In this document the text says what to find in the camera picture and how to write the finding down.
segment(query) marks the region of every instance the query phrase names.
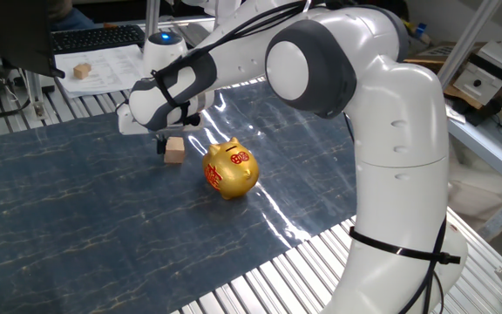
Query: white cable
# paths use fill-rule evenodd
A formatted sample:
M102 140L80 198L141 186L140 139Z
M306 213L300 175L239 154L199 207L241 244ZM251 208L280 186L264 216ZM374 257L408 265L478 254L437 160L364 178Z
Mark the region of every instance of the white cable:
M14 99L12 99L12 101L18 101L18 97L17 95L15 95L15 93L13 93L9 87L7 86L7 83L5 82L5 79L4 78L0 78L0 82L3 84L3 86L5 86L5 90L7 90L7 92L9 92L9 94L13 95Z

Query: black cable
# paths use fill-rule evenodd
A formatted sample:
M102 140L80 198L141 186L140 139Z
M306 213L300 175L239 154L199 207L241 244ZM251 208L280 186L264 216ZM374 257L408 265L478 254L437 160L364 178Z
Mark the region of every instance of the black cable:
M269 17L275 13L289 10L289 9L296 9L299 8L300 10L303 9L305 6L305 2L298 1L298 2L293 2L293 3L287 3L284 5L281 5L279 7L273 8L271 10L262 12L261 14L254 16L250 18L248 21L242 23L241 25L237 26L233 30L231 30L228 34L224 35L224 37L218 39L216 42L209 44L207 46L204 46L199 49L193 49L190 51L185 57L183 58L178 58L177 60L173 61L170 65L165 67L164 69L161 69L158 71L158 76L163 76L166 73L169 73L170 71L175 71L175 70L180 70L181 68L189 65L189 63L197 58L200 58L204 56L205 54L209 53L212 49L225 44L229 41L238 39L239 37L242 37L246 34L248 34L251 31L255 31L258 28L261 28L265 26L267 23L265 21L259 22L258 24L252 25L255 22L258 22L262 20L265 17ZM278 15L278 18L283 18L288 14L288 12L283 12L282 14Z
M0 118L2 117L7 117L7 116L10 116L10 115L13 115L13 114L17 114L17 113L20 113L21 111L23 111L24 108L26 108L29 104L31 103L31 99L28 98L24 104L18 108L18 109L15 109L15 110L11 110L9 112L4 112L4 113L0 113Z
M352 128L349 126L348 116L346 115L346 113L344 114L344 119L346 120L346 127L348 128L348 133L350 138L352 139L352 143L355 143L356 141L354 140L354 134L352 133Z
M7 86L7 87L10 89L10 92L11 92L13 95L16 95L16 94L15 94L15 89L13 88L13 85L12 85L9 81L7 81L7 80L5 80L5 81L6 81L7 83L6 83L6 84L5 84L5 83L3 83L3 86ZM24 109L24 108L26 108L26 107L27 107L30 103L31 103L31 99L30 99L30 98L28 98L28 99L24 102L24 104L23 104L22 106L20 106L18 109L11 110L11 111L4 112L4 113L0 113L0 118L2 118L2 117L8 117L8 116L11 116L11 115L13 115L13 114L20 113L20 112L21 112L21 111L23 111L23 109Z
M277 25L286 22L288 19L290 19L292 17L295 17L296 15L300 14L301 12L302 12L302 8L300 8L300 7L284 11L284 12L282 12L282 13L276 15L276 16L273 16L273 17L271 17L271 18L269 18L267 20L264 20L264 21L262 21L262 22L260 22L258 24L249 26L247 29L245 29L245 30L243 30L241 32L238 32L237 35L236 35L236 38L237 39L244 38L244 37L247 37L247 36L251 36L251 35L257 34L257 33L262 32L262 31L270 30L271 28L276 27ZM283 18L283 19L281 21L279 21L278 23L271 24L273 22L276 22L276 21L280 20L281 18ZM263 27L265 25L268 25L268 26L265 27L264 29L258 30L259 28L261 28L261 27Z
M439 233L437 235L437 240L435 241L435 246L433 247L433 253L435 254L439 253L443 247L445 231L446 231L446 218L443 221L443 224L441 225L441 229L439 230ZM433 276L433 271L435 270L435 266L437 266L437 261L436 260L430 261L429 267L427 268L427 273L425 273L424 280L417 288L416 293L414 293L414 296L410 299L410 301L406 304L406 306L402 308L399 314L406 314L410 310L410 308L414 305L414 303L419 299L419 296L421 296L425 288L427 288L427 283Z
M439 311L439 314L443 314L443 310L444 310L443 285L441 284L441 280L439 280L439 276L437 276L437 273L435 272L435 270L433 270L433 276L435 277L435 280L437 280L437 286L439 287L439 294L441 295L441 311Z

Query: gold piggy bank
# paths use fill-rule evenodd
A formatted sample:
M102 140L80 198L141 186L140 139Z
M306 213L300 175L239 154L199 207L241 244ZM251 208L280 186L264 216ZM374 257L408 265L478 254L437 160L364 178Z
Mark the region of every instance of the gold piggy bank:
M259 179L257 160L235 137L209 146L202 168L208 183L226 200L243 196Z

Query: piggy bank ear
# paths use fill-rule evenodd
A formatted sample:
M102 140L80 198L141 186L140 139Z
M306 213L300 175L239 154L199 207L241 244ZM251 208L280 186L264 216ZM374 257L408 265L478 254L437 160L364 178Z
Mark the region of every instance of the piggy bank ear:
M211 146L208 147L208 152L211 155L216 155L220 151L220 145L218 144L212 144Z

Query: computer monitor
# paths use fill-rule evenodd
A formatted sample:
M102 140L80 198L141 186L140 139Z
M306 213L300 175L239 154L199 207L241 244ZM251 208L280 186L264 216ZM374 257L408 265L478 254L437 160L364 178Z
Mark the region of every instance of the computer monitor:
M64 78L53 57L47 0L0 0L0 56L26 71Z

